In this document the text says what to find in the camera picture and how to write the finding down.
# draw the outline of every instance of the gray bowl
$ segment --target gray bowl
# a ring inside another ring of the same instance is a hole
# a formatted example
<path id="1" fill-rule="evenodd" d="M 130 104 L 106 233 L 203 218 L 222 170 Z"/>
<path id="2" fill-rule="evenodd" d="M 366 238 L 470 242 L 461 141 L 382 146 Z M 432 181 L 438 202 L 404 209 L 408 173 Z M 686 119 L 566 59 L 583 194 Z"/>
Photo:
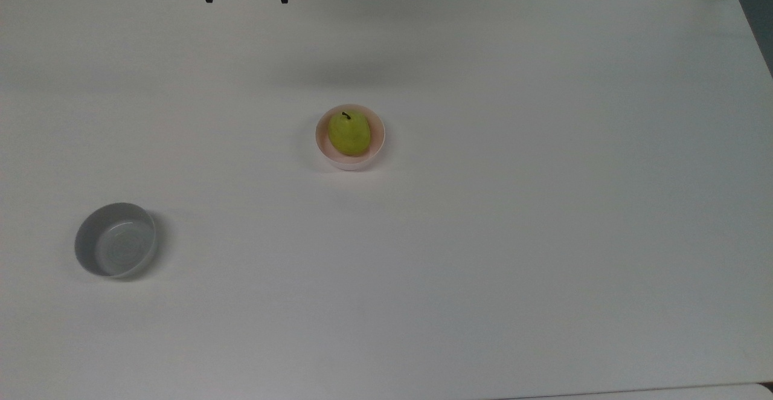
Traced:
<path id="1" fill-rule="evenodd" d="M 126 278 L 140 273 L 156 248 L 153 218 L 133 204 L 110 204 L 91 213 L 75 236 L 75 257 L 99 276 Z"/>

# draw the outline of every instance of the pink bowl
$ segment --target pink bowl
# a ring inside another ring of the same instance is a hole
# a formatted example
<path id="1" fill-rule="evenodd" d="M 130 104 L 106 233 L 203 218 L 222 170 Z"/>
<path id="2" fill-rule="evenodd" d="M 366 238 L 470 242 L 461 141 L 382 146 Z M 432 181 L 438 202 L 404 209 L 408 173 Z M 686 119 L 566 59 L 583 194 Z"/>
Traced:
<path id="1" fill-rule="evenodd" d="M 328 138 L 328 124 L 333 114 L 337 114 L 342 111 L 356 110 L 365 116 L 370 125 L 370 146 L 361 155 L 346 155 L 339 152 L 338 149 L 332 146 L 330 139 Z M 373 158 L 379 153 L 381 147 L 384 145 L 384 124 L 381 119 L 370 108 L 361 105 L 339 105 L 331 108 L 327 113 L 317 122 L 317 146 L 325 155 L 325 158 L 330 161 L 333 166 L 336 166 L 342 170 L 359 170 L 364 169 L 370 163 Z"/>

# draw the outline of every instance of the empty bowl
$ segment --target empty bowl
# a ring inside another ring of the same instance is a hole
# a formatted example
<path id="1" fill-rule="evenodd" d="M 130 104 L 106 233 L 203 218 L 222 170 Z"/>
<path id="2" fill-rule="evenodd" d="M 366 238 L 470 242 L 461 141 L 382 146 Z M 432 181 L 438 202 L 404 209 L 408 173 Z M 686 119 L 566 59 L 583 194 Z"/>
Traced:
<path id="1" fill-rule="evenodd" d="M 346 155 L 339 152 L 328 138 L 328 124 L 333 114 L 340 113 L 342 111 L 359 111 L 368 120 L 370 125 L 370 146 L 361 155 Z M 384 124 L 375 112 L 361 105 L 339 105 L 331 108 L 327 113 L 323 114 L 319 122 L 317 123 L 317 146 L 328 163 L 336 166 L 342 170 L 359 170 L 364 169 L 373 162 L 373 158 L 379 153 L 381 147 L 384 145 L 384 138 L 386 132 L 384 131 Z"/>
<path id="2" fill-rule="evenodd" d="M 105 205 L 91 213 L 75 236 L 75 257 L 98 276 L 126 278 L 140 273 L 153 259 L 153 218 L 133 204 Z"/>

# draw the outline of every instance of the table surface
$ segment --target table surface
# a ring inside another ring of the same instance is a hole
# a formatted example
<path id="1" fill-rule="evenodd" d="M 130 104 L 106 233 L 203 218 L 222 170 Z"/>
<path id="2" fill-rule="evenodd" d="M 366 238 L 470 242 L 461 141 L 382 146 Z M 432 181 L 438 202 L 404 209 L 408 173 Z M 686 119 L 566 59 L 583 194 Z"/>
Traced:
<path id="1" fill-rule="evenodd" d="M 738 0 L 0 0 L 7 398 L 773 380 L 773 80 Z M 365 172 L 318 117 L 386 125 Z M 72 241 L 157 218 L 130 282 Z"/>
<path id="2" fill-rule="evenodd" d="M 551 400 L 773 400 L 773 393 L 759 384 L 710 386 L 685 389 L 610 392 L 604 394 L 567 395 Z"/>

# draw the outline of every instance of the pear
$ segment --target pear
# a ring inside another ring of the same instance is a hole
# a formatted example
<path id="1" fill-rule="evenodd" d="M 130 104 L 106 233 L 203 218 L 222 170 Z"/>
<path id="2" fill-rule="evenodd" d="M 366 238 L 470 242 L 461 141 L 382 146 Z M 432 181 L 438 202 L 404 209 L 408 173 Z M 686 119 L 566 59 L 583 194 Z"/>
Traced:
<path id="1" fill-rule="evenodd" d="M 360 155 L 370 146 L 370 125 L 359 111 L 342 111 L 331 117 L 328 137 L 340 153 Z"/>

